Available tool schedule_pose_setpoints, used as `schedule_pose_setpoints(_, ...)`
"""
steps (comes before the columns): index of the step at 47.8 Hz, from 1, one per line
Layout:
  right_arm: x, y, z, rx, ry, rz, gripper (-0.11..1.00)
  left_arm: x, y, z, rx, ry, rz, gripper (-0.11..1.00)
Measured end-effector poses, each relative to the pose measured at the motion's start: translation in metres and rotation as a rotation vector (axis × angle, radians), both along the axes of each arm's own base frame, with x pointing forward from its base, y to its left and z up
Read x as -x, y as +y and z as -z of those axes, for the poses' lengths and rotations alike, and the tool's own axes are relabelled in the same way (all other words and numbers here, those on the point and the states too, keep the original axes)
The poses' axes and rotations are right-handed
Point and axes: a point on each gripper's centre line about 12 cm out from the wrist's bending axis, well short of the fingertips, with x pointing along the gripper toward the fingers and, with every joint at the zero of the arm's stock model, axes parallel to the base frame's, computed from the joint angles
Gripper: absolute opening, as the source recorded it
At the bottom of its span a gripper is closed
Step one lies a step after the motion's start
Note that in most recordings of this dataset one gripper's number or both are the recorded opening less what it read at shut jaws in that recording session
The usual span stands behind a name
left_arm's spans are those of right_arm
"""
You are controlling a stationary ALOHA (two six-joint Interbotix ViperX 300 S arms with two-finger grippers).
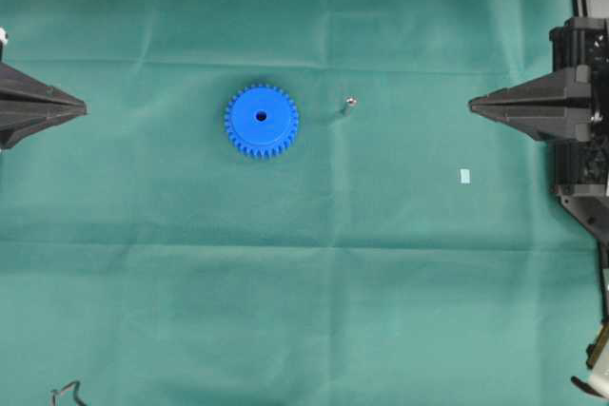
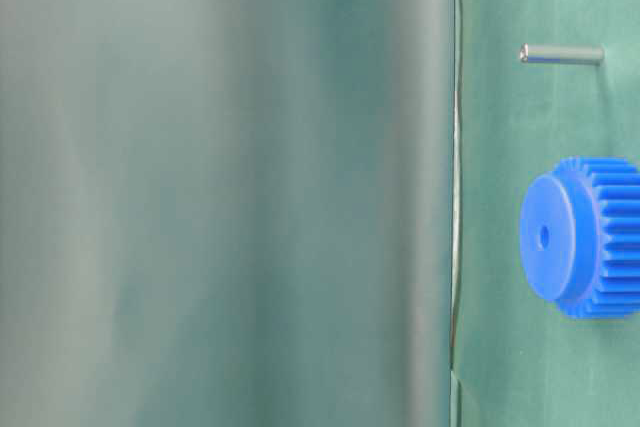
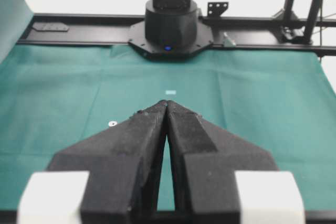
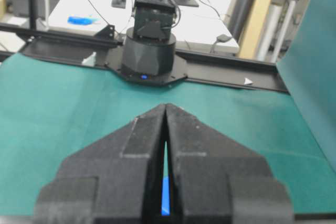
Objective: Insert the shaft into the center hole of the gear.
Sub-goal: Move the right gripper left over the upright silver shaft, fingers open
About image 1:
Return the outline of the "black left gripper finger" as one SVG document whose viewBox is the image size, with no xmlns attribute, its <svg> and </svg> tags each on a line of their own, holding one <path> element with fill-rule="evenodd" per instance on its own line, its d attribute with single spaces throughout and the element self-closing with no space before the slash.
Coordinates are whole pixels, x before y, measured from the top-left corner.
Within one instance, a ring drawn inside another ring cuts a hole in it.
<svg viewBox="0 0 609 406">
<path fill-rule="evenodd" d="M 1 64 L 1 99 L 87 108 L 83 100 L 4 63 Z"/>
<path fill-rule="evenodd" d="M 1 112 L 1 149 L 11 149 L 30 135 L 86 114 L 85 106 L 42 106 L 33 111 L 11 107 Z"/>
</svg>

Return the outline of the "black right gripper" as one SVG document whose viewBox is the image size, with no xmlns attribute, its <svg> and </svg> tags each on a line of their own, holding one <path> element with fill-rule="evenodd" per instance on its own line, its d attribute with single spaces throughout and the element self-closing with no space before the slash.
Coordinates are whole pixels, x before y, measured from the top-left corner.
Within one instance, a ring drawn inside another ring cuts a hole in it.
<svg viewBox="0 0 609 406">
<path fill-rule="evenodd" d="M 563 26 L 551 29 L 549 39 L 552 69 L 556 71 L 476 97 L 468 103 L 470 110 L 536 141 L 575 141 L 556 147 L 558 182 L 606 185 L 608 21 L 572 17 Z M 588 105 L 592 108 L 592 116 L 589 108 L 503 106 L 560 104 L 590 97 Z"/>
</svg>

